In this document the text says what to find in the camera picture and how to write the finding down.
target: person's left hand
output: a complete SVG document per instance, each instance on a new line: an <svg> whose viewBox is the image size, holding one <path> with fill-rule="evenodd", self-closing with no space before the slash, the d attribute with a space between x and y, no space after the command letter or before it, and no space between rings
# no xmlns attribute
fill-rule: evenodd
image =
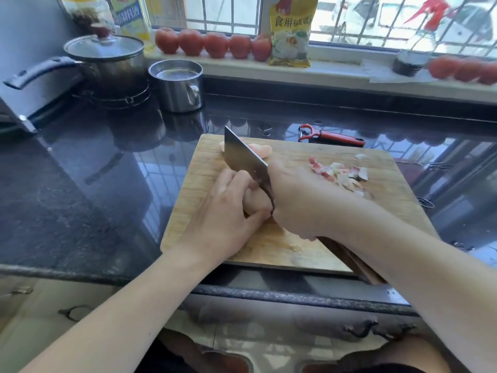
<svg viewBox="0 0 497 373"><path fill-rule="evenodd" d="M178 243L214 259L216 265L234 255L271 216L271 209L260 210L248 218L244 216L245 190L257 187L246 171L223 170Z"/></svg>

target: saucepan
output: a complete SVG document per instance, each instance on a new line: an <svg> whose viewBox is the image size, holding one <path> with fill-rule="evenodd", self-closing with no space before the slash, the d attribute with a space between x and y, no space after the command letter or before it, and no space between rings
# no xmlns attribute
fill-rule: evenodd
<svg viewBox="0 0 497 373"><path fill-rule="evenodd" d="M78 67L94 95L122 99L143 92L148 86L147 66L140 39L111 35L106 26L93 24L95 35L68 41L68 56L50 58L23 70L3 83L21 90L34 79L59 68Z"/></svg>
<svg viewBox="0 0 497 373"><path fill-rule="evenodd" d="M203 105L202 66L185 59L152 64L149 74L160 106L169 112L191 112Z"/></svg>

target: person's left arm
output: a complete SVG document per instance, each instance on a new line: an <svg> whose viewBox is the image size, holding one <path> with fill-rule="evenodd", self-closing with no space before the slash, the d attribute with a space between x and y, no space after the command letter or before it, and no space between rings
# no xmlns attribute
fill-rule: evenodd
<svg viewBox="0 0 497 373"><path fill-rule="evenodd" d="M270 217L245 219L243 195L256 187L246 171L223 171L176 245L20 373L133 372L190 291Z"/></svg>

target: window sill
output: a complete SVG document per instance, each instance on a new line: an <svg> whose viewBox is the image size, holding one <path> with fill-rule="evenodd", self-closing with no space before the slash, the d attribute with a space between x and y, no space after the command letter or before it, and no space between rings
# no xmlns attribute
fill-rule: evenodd
<svg viewBox="0 0 497 373"><path fill-rule="evenodd" d="M146 57L150 62L186 58L183 53L165 55L157 48L147 50ZM278 67L250 59L236 60L229 53L225 59L212 59L205 51L188 59L201 64L206 75L497 104L496 86L459 81L370 83L360 66L340 62L312 61L310 68Z"/></svg>

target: car wheel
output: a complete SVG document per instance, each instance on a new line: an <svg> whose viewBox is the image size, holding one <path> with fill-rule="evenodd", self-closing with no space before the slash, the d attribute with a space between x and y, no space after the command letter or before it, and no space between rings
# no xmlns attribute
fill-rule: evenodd
<svg viewBox="0 0 497 373"><path fill-rule="evenodd" d="M343 25L341 25L339 33L338 33L339 43L347 43L347 41L345 40L346 33L347 33L347 24L343 23Z"/></svg>

